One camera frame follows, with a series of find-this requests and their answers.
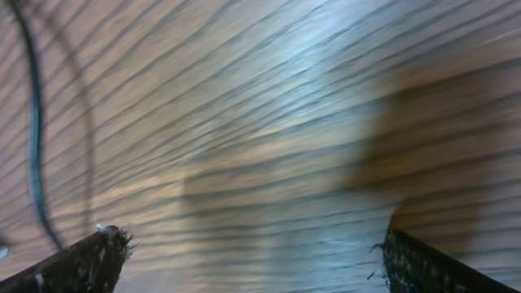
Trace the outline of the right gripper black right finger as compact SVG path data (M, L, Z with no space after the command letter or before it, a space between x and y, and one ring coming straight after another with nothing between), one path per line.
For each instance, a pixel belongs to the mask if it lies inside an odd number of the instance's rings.
M403 230L387 230L370 249L382 252L390 293L517 293Z

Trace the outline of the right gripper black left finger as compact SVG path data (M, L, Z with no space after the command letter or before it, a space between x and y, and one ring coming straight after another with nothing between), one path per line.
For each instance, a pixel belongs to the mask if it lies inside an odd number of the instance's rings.
M129 259L133 235L117 226L56 252L1 281L1 293L112 293Z

